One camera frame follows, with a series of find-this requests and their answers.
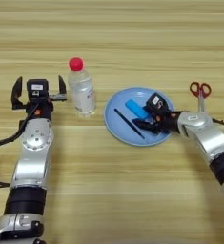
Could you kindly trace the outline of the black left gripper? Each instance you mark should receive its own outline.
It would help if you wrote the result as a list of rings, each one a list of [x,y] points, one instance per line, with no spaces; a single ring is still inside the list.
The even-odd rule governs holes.
[[[32,98],[26,104],[23,104],[19,98],[22,95],[23,77],[20,76],[14,83],[11,91],[11,104],[14,110],[25,110],[29,119],[45,118],[51,120],[53,112],[53,103],[55,101],[66,101],[67,90],[63,78],[58,75],[59,93],[49,97]]]

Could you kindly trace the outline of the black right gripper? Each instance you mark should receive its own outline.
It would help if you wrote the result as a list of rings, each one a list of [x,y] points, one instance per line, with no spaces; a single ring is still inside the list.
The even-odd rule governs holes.
[[[132,120],[133,124],[141,130],[152,133],[160,132],[179,132],[178,118],[180,112],[166,112],[163,115],[157,115],[154,118],[154,123],[146,122],[142,119],[135,118]]]

